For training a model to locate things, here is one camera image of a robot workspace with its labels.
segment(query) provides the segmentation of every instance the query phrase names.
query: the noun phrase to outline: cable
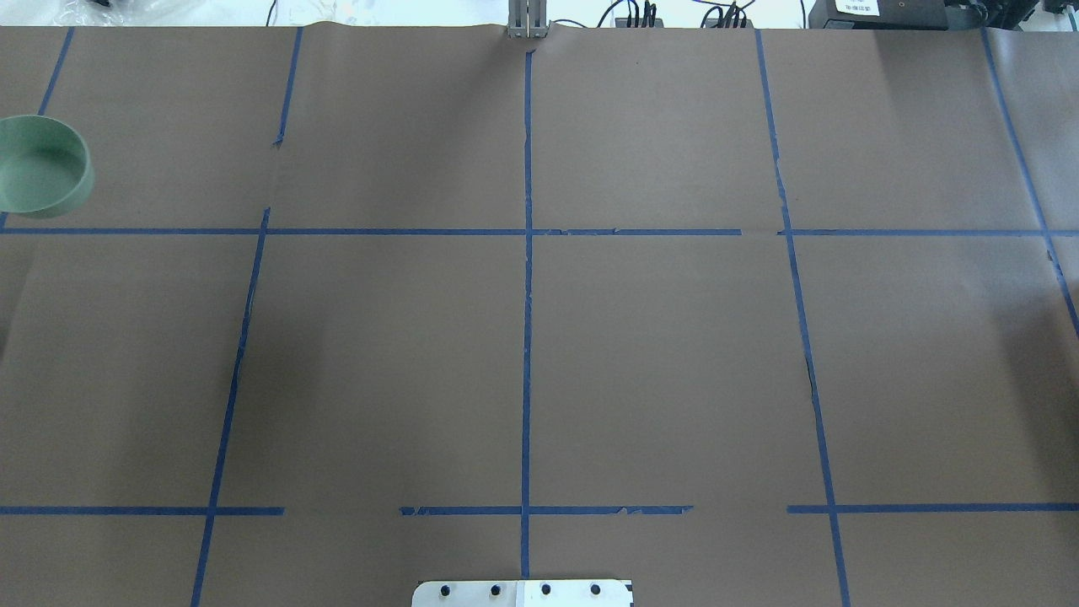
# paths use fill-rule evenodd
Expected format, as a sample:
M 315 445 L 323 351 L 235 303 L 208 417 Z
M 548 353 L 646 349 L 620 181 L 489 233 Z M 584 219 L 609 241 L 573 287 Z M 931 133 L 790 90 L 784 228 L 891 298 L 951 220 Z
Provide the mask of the cable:
M 274 9 L 277 8 L 277 0 L 273 0 L 273 4 L 270 4 L 270 12 L 267 13 L 267 27 L 270 27 L 270 19 L 273 17 Z
M 634 9 L 636 12 L 637 12 L 637 18 L 641 17 L 641 5 L 637 3 L 637 0 L 615 0 L 614 4 L 611 4 L 610 6 L 607 6 L 606 11 L 603 11 L 603 16 L 600 17 L 600 23 L 596 24 L 596 27 L 603 27 L 603 22 L 606 19 L 606 16 L 611 14 L 611 11 L 613 11 L 615 6 L 617 6 L 618 4 L 622 4 L 623 2 L 629 2 L 630 8 Z M 629 17 L 627 17 L 627 19 L 628 20 L 627 20 L 626 25 L 629 25 L 630 23 L 632 23 L 633 17 L 629 16 Z

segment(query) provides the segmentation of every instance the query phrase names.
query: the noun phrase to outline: white label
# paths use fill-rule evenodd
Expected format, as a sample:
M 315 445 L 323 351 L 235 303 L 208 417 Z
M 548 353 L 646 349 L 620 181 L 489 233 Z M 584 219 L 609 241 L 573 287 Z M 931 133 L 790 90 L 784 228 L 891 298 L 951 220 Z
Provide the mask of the white label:
M 851 15 L 880 16 L 876 0 L 835 0 L 835 10 Z

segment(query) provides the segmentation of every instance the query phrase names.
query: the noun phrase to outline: blue tape line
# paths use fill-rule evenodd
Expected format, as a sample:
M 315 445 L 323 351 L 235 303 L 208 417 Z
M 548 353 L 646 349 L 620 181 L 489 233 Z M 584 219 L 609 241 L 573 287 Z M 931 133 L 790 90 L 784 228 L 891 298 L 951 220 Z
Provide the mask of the blue tape line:
M 8 227 L 8 234 L 255 235 L 257 227 Z
M 524 230 L 474 227 L 271 227 L 271 235 L 522 236 Z
M 0 516 L 205 516 L 203 507 L 0 506 Z M 217 516 L 284 516 L 284 508 L 218 508 Z
M 399 509 L 401 516 L 518 516 L 518 506 L 421 506 Z M 692 506 L 530 506 L 532 516 L 603 516 L 614 514 L 680 516 Z
M 791 278 L 794 282 L 794 301 L 798 312 L 798 328 L 802 332 L 802 348 L 805 351 L 806 373 L 809 376 L 809 395 L 812 400 L 814 417 L 817 426 L 817 450 L 820 454 L 820 469 L 824 478 L 824 496 L 829 506 L 835 506 L 835 492 L 832 488 L 832 467 L 828 457 L 828 441 L 824 437 L 824 416 L 821 414 L 820 394 L 817 390 L 817 370 L 814 367 L 812 346 L 809 342 L 809 325 L 806 321 L 805 301 L 802 296 L 802 278 L 798 275 L 797 253 L 794 249 L 791 211 L 787 203 L 787 187 L 779 170 L 779 137 L 776 134 L 776 118 L 771 105 L 771 91 L 768 86 L 768 68 L 764 58 L 764 40 L 761 30 L 754 29 L 756 37 L 756 56 L 761 67 L 761 87 L 764 92 L 764 109 L 768 119 L 768 135 L 771 139 L 771 158 L 776 168 L 776 187 L 782 202 L 783 231 L 787 238 L 787 254 L 791 264 Z M 839 518 L 835 513 L 829 515 L 832 528 L 832 549 L 835 553 L 835 571 L 839 582 L 839 597 L 843 607 L 850 607 L 850 590 L 847 585 L 847 566 L 843 556 L 843 540 L 839 536 Z
M 1000 114 L 1005 119 L 1005 126 L 1008 130 L 1008 138 L 1011 139 L 1012 149 L 1015 150 L 1015 160 L 1019 161 L 1020 171 L 1023 174 L 1023 183 L 1026 185 L 1027 194 L 1030 196 L 1030 205 L 1034 213 L 1038 217 L 1038 226 L 1046 238 L 1046 249 L 1053 262 L 1053 272 L 1056 274 L 1056 282 L 1061 287 L 1061 294 L 1064 295 L 1064 303 L 1068 308 L 1068 316 L 1071 317 L 1071 330 L 1079 339 L 1079 314 L 1076 313 L 1075 301 L 1071 299 L 1071 290 L 1068 281 L 1064 277 L 1064 270 L 1061 268 L 1060 256 L 1056 254 L 1056 246 L 1053 244 L 1053 236 L 1049 231 L 1049 223 L 1046 221 L 1046 213 L 1041 208 L 1041 201 L 1038 199 L 1038 192 L 1034 187 L 1034 179 L 1030 178 L 1030 169 L 1026 164 L 1026 156 L 1023 154 L 1023 147 L 1020 146 L 1019 136 L 1015 134 L 1015 125 L 1012 123 L 1011 112 L 1008 110 L 1008 101 L 1005 99 L 1003 88 L 1000 87 L 1000 78 L 997 75 L 997 63 L 993 58 L 993 47 L 989 44 L 989 35 L 982 28 L 982 46 L 985 49 L 985 60 L 989 67 L 989 78 L 993 81 L 993 91 L 997 96 L 997 104 L 1000 106 Z
M 74 38 L 74 28 L 69 27 L 67 36 L 64 37 L 64 45 L 60 46 L 60 55 L 56 57 L 56 66 L 53 68 L 53 75 L 49 79 L 49 86 L 45 88 L 45 96 L 41 98 L 41 106 L 38 108 L 38 115 L 45 115 L 49 109 L 49 101 L 53 98 L 53 91 L 56 88 L 56 81 L 60 78 L 60 70 L 64 69 L 64 60 L 67 59 L 68 49 L 71 47 L 71 39 Z
M 240 326 L 240 344 L 236 346 L 236 360 L 232 365 L 232 384 L 229 387 L 229 403 L 224 409 L 224 424 L 221 427 L 221 443 L 217 449 L 217 464 L 214 467 L 214 484 L 210 486 L 209 502 L 206 512 L 206 525 L 203 528 L 202 548 L 199 551 L 199 566 L 195 568 L 194 589 L 191 592 L 191 607 L 199 607 L 202 599 L 203 580 L 206 577 L 206 561 L 209 558 L 209 544 L 214 537 L 214 519 L 217 511 L 217 498 L 221 493 L 221 478 L 224 474 L 224 460 L 229 452 L 229 438 L 232 433 L 232 418 L 236 409 L 236 395 L 240 392 L 240 371 L 247 350 L 247 334 L 251 326 L 251 308 L 255 305 L 255 288 L 259 282 L 259 271 L 262 266 L 262 249 L 267 242 L 267 227 L 270 224 L 270 209 L 262 211 L 262 224 L 259 226 L 259 242 L 255 246 L 255 262 L 251 264 L 251 277 L 247 284 L 247 300 L 244 303 L 244 320 Z
M 999 503 L 862 503 L 829 506 L 788 506 L 788 514 L 906 514 L 919 512 L 1079 512 L 1079 503 L 999 502 Z
M 521 377 L 521 579 L 529 579 L 532 472 L 532 54 L 524 54 L 524 351 Z
M 559 230 L 548 227 L 535 230 L 537 236 L 740 236 L 741 230 L 734 229 L 650 229 L 650 227 L 584 227 Z
M 300 44 L 303 42 L 303 28 L 296 28 L 296 41 L 292 43 L 292 63 L 288 68 L 288 84 L 285 85 L 285 101 L 281 106 L 281 128 L 273 144 L 281 146 L 285 141 L 285 128 L 288 126 L 288 108 L 292 105 L 292 85 L 296 84 L 296 65 L 300 60 Z
M 1040 236 L 1038 230 L 791 230 L 795 236 Z

